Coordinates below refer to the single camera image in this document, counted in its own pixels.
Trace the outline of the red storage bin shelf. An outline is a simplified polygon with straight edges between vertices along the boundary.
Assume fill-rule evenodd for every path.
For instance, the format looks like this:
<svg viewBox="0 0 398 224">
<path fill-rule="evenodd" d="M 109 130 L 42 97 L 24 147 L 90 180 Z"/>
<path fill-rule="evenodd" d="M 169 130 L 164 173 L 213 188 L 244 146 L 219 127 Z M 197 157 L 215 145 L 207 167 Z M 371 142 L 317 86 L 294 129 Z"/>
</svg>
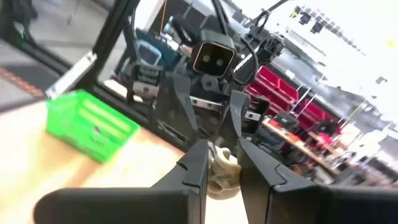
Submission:
<svg viewBox="0 0 398 224">
<path fill-rule="evenodd" d="M 304 128 L 308 128 L 323 119 L 334 119 L 332 115 L 315 104 L 315 100 L 304 99 L 299 102 L 299 92 L 267 67 L 262 66 L 257 79 L 249 84 L 245 92 L 250 95 L 262 95 L 270 101 L 268 115 L 276 115 L 279 111 L 291 111 L 298 115 Z"/>
</svg>

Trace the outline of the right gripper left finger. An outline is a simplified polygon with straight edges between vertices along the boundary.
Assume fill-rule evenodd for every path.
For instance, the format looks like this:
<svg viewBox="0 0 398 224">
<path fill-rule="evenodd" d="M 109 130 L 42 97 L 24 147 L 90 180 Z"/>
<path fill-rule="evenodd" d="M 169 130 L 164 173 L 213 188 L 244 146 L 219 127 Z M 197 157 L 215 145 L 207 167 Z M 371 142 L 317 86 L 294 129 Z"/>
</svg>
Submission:
<svg viewBox="0 0 398 224">
<path fill-rule="evenodd" d="M 35 224 L 205 224 L 208 142 L 197 141 L 149 188 L 59 189 L 34 207 Z"/>
</svg>

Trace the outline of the silver aluminium post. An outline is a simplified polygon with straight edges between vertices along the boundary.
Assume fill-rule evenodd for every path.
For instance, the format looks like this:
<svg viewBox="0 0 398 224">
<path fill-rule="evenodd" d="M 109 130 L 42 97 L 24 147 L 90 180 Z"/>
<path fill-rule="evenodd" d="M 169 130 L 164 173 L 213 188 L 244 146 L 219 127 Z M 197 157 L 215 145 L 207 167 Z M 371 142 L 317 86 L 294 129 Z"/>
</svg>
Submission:
<svg viewBox="0 0 398 224">
<path fill-rule="evenodd" d="M 96 59 L 97 55 L 92 51 L 84 55 L 71 69 L 45 91 L 46 97 L 54 99 L 70 91 L 91 69 Z"/>
</svg>

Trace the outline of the green plastic basket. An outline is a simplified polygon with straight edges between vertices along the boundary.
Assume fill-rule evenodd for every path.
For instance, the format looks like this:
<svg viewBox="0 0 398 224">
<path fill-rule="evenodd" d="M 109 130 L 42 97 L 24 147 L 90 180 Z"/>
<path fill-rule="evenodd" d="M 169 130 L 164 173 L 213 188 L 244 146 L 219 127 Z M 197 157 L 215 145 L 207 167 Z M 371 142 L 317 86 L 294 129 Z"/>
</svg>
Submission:
<svg viewBox="0 0 398 224">
<path fill-rule="evenodd" d="M 86 91 L 46 101 L 46 131 L 101 163 L 107 162 L 140 126 Z"/>
</svg>

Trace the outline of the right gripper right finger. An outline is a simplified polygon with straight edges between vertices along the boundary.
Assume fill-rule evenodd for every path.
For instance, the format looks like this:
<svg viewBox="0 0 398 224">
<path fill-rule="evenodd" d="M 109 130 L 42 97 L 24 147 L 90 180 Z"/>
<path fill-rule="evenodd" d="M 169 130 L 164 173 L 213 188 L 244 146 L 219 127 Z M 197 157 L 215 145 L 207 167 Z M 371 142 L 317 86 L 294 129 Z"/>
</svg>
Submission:
<svg viewBox="0 0 398 224">
<path fill-rule="evenodd" d="M 398 224 L 398 190 L 316 184 L 246 139 L 238 163 L 249 224 Z"/>
</svg>

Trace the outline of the wooden workbench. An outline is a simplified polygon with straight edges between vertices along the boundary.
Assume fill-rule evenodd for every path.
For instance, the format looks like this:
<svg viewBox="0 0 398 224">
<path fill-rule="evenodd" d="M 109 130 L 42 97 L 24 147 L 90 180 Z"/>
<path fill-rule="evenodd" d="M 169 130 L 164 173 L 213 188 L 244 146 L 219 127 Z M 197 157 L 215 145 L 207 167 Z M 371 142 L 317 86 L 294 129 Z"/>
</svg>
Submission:
<svg viewBox="0 0 398 224">
<path fill-rule="evenodd" d="M 330 171 L 332 174 L 338 175 L 340 171 L 338 169 L 333 168 L 329 163 L 327 163 L 322 157 L 314 154 L 309 147 L 305 145 L 305 142 L 302 141 L 295 134 L 286 131 L 284 128 L 281 128 L 277 125 L 277 123 L 270 118 L 266 118 L 263 120 L 262 125 L 265 126 L 268 130 L 276 133 L 283 140 L 287 141 L 291 146 L 297 148 L 299 151 L 304 153 L 306 156 L 310 157 L 314 161 L 317 162 L 320 166 Z"/>
</svg>

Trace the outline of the pale green toy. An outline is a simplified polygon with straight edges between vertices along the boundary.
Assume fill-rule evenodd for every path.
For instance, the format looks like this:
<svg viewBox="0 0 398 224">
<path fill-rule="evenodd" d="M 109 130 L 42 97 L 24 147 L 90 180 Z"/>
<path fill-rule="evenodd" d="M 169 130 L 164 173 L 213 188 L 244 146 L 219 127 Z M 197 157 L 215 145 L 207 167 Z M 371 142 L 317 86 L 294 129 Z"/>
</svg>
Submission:
<svg viewBox="0 0 398 224">
<path fill-rule="evenodd" d="M 215 200 L 226 200 L 240 191 L 242 167 L 228 148 L 211 145 L 208 168 L 208 196 Z"/>
</svg>

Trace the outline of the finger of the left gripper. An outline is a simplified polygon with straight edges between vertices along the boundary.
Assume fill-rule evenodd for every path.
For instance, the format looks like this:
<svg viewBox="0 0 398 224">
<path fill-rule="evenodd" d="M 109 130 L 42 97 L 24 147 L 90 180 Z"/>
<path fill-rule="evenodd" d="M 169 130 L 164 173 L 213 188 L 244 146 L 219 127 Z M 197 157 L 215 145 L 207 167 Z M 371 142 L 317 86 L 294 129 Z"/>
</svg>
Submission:
<svg viewBox="0 0 398 224">
<path fill-rule="evenodd" d="M 251 98 L 248 94 L 237 90 L 231 91 L 229 107 L 233 128 L 238 138 L 242 136 L 241 124 L 250 102 Z"/>
<path fill-rule="evenodd" d="M 190 79 L 188 77 L 173 76 L 175 128 L 188 140 L 195 139 L 198 131 L 197 119 L 190 99 Z"/>
</svg>

